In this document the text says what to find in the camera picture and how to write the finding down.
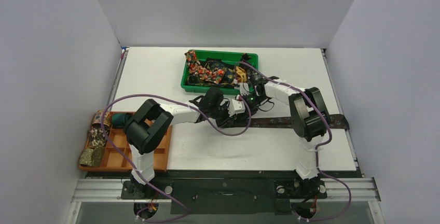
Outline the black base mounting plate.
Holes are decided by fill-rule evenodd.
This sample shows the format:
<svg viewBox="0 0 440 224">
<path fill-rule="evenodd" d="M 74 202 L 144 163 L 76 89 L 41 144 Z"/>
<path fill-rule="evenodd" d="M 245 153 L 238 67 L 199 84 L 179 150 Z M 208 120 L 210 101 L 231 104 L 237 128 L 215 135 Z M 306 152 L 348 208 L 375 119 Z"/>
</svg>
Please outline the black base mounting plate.
<svg viewBox="0 0 440 224">
<path fill-rule="evenodd" d="M 131 177 L 123 182 L 121 198 L 135 200 L 139 207 L 174 197 L 172 214 L 291 213 L 291 207 L 309 207 L 327 198 L 321 178 L 302 181 L 294 171 L 172 171 L 158 173 L 151 184 L 141 185 Z"/>
</svg>

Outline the dark brown blue-patterned tie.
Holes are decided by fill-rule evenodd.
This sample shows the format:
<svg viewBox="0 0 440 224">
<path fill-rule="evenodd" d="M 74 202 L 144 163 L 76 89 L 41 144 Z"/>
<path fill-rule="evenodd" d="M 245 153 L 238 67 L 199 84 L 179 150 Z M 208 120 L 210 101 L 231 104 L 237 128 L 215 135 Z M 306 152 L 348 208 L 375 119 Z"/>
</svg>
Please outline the dark brown blue-patterned tie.
<svg viewBox="0 0 440 224">
<path fill-rule="evenodd" d="M 224 128 L 240 128 L 246 127 L 247 120 L 238 121 L 226 124 Z M 331 129 L 350 130 L 349 123 L 343 114 L 333 114 L 329 116 L 329 127 Z M 271 118 L 253 118 L 250 123 L 250 128 L 281 128 L 291 129 L 291 117 L 271 117 Z"/>
</svg>

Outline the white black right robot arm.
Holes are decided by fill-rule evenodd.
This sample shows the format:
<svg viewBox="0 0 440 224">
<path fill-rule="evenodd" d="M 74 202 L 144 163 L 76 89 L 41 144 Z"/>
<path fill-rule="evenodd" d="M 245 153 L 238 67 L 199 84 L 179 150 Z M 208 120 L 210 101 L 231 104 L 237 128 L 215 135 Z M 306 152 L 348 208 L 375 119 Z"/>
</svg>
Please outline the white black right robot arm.
<svg viewBox="0 0 440 224">
<path fill-rule="evenodd" d="M 310 192 L 320 191 L 319 144 L 326 135 L 329 126 L 329 114 L 321 91 L 293 89 L 281 79 L 267 81 L 263 79 L 252 93 L 265 99 L 276 99 L 290 108 L 291 128 L 299 137 L 298 159 L 295 172 L 299 176 L 293 181 L 293 191 L 300 197 Z"/>
</svg>

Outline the aluminium frame rail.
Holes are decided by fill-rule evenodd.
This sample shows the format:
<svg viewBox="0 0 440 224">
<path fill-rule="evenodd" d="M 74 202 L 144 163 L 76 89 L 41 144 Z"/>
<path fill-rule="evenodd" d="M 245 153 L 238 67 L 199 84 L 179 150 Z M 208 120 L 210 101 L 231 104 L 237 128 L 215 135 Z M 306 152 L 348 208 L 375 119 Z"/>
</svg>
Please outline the aluminium frame rail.
<svg viewBox="0 0 440 224">
<path fill-rule="evenodd" d="M 193 186 L 191 197 L 200 198 L 203 194 L 214 196 L 232 197 L 243 194 L 251 194 L 252 200 L 261 196 L 265 190 L 257 183 L 244 183 L 238 185 L 237 180 L 224 181 L 220 179 L 196 179 L 200 186 Z M 325 201 L 344 201 L 348 199 L 348 191 L 351 191 L 351 199 L 354 202 L 380 202 L 379 191 L 375 186 L 373 178 L 343 178 L 342 182 L 332 179 L 323 179 L 326 188 L 327 198 Z M 124 202 L 124 203 L 146 203 L 149 198 L 124 197 L 125 192 L 121 180 L 117 179 L 81 179 L 76 185 L 71 202 Z"/>
</svg>

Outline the orange compartment tray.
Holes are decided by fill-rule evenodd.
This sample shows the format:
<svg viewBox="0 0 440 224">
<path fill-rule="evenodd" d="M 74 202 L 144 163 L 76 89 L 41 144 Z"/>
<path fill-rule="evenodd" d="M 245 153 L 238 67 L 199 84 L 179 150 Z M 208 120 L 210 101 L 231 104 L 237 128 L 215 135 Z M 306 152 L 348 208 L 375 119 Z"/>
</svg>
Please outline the orange compartment tray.
<svg viewBox="0 0 440 224">
<path fill-rule="evenodd" d="M 110 111 L 111 114 L 116 113 L 129 113 L 129 112 L 120 112 L 120 111 Z M 107 139 L 107 144 L 104 147 L 105 152 L 99 167 L 88 167 L 88 166 L 80 166 L 79 169 L 86 172 L 128 172 L 132 170 L 131 164 L 124 158 L 124 156 L 132 158 L 132 153 L 130 149 L 130 145 L 127 142 L 126 135 L 123 132 L 123 129 L 112 129 L 109 127 L 109 135 L 104 134 Z M 88 146 L 88 134 L 87 141 L 85 144 L 85 148 L 91 148 Z"/>
</svg>

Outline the colourful rolled tie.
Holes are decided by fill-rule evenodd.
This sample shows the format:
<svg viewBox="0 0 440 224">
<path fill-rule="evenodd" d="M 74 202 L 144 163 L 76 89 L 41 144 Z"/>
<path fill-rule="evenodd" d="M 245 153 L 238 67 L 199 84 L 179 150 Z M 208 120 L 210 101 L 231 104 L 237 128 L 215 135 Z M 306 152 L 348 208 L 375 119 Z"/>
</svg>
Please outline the colourful rolled tie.
<svg viewBox="0 0 440 224">
<path fill-rule="evenodd" d="M 92 118 L 92 126 L 100 126 L 103 123 L 105 127 L 112 126 L 112 114 L 110 111 L 98 110 Z"/>
</svg>

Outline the dark teal rolled tie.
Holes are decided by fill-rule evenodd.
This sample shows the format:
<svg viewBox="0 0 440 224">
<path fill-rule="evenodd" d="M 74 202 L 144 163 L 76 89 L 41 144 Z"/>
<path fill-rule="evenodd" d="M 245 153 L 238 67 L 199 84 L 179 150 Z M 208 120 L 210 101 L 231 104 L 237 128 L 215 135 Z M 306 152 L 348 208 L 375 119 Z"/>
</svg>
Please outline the dark teal rolled tie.
<svg viewBox="0 0 440 224">
<path fill-rule="evenodd" d="M 123 129 L 126 123 L 133 116 L 133 113 L 112 113 L 111 114 L 111 125 L 112 129 Z"/>
</svg>

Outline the brown floral rolled tie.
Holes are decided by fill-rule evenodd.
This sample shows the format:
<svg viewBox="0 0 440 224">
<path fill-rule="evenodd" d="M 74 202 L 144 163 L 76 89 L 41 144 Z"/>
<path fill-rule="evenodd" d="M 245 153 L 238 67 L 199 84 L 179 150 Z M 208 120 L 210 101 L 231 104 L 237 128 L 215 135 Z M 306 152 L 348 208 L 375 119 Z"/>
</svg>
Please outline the brown floral rolled tie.
<svg viewBox="0 0 440 224">
<path fill-rule="evenodd" d="M 107 144 L 107 139 L 105 135 L 109 135 L 109 127 L 104 126 L 102 129 L 99 125 L 93 125 L 88 132 L 88 146 L 91 148 L 105 147 Z"/>
</svg>

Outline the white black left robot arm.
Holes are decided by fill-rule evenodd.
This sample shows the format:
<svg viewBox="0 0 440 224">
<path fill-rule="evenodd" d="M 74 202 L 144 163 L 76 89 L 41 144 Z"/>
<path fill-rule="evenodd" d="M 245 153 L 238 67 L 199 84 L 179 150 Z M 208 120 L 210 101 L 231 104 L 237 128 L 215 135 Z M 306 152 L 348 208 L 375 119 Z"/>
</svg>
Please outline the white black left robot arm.
<svg viewBox="0 0 440 224">
<path fill-rule="evenodd" d="M 160 97 L 150 95 L 139 109 L 128 119 L 123 132 L 132 154 L 134 191 L 142 198 L 149 198 L 155 191 L 151 181 L 155 177 L 154 150 L 159 146 L 168 128 L 181 123 L 200 123 L 214 120 L 214 126 L 234 120 L 246 108 L 237 100 L 227 101 L 217 88 L 211 88 L 185 103 L 166 99 L 160 104 Z"/>
</svg>

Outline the yellow patterned tie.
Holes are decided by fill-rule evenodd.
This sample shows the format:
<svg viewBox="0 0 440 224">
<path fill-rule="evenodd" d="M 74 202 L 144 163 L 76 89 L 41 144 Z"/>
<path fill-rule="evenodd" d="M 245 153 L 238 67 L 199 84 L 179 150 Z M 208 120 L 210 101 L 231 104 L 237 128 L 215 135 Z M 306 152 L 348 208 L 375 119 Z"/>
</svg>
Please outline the yellow patterned tie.
<svg viewBox="0 0 440 224">
<path fill-rule="evenodd" d="M 246 70 L 240 66 L 234 67 L 234 76 L 236 83 L 245 83 L 248 80 Z"/>
</svg>

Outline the red floral patterned tie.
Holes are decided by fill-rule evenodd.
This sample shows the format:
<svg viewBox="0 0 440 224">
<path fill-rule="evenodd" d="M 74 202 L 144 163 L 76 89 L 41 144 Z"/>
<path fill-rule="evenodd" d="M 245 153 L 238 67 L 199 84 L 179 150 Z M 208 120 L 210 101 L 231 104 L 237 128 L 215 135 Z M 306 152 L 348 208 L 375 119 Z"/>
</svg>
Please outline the red floral patterned tie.
<svg viewBox="0 0 440 224">
<path fill-rule="evenodd" d="M 219 84 L 225 75 L 225 71 L 223 69 L 210 69 L 203 67 L 196 56 L 195 50 L 188 50 L 185 53 L 185 57 L 189 73 L 203 81 Z"/>
</svg>

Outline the dark navy patterned tie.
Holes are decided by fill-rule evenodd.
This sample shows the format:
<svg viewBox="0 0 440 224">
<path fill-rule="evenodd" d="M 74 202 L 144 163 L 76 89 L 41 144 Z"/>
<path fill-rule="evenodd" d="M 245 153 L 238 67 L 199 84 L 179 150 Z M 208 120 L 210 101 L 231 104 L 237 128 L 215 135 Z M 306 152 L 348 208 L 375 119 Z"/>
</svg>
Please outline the dark navy patterned tie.
<svg viewBox="0 0 440 224">
<path fill-rule="evenodd" d="M 217 88 L 227 88 L 232 89 L 238 85 L 235 81 L 234 76 L 234 66 L 222 62 L 219 59 L 207 58 L 205 61 L 200 61 L 201 65 L 206 68 L 214 69 L 220 68 L 225 71 L 225 75 L 223 76 L 221 82 L 219 84 L 214 84 L 212 82 L 203 81 L 197 78 L 194 75 L 187 76 L 186 82 L 190 86 L 199 86 L 199 87 L 217 87 Z"/>
</svg>

